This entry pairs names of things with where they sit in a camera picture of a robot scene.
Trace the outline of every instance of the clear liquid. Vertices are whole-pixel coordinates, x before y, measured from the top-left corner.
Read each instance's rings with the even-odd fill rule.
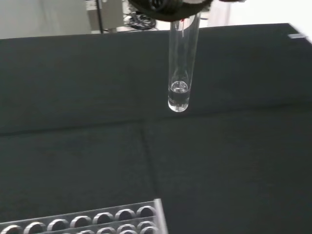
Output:
[[[168,105],[175,112],[185,111],[189,106],[190,89],[183,81],[176,81],[169,87]]]

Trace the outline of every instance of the cable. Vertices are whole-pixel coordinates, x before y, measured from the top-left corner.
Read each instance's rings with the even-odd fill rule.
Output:
[[[100,0],[96,0],[96,4],[97,4],[97,19],[98,19],[99,31],[100,31],[101,34],[103,34],[103,24],[102,24],[101,9],[99,7],[99,1]]]
[[[129,19],[127,19],[128,23],[126,23],[125,26],[132,27],[139,31],[156,28],[156,20],[148,17],[147,15],[138,12],[132,12],[125,15],[126,17],[130,17]]]

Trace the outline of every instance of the black table surface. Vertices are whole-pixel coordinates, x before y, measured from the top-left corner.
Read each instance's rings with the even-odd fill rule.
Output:
[[[309,233],[312,46],[201,29],[190,106],[168,32],[0,40],[0,222],[160,197],[170,234]]]

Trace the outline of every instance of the black cloth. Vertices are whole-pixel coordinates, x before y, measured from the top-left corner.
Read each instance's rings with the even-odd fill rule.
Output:
[[[306,233],[312,47],[201,29],[190,106],[168,32],[0,40],[0,221],[163,200],[169,233]]]

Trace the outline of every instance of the test tube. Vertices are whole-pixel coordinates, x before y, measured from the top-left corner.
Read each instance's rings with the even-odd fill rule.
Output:
[[[200,13],[171,22],[169,35],[168,105],[175,112],[189,105]]]

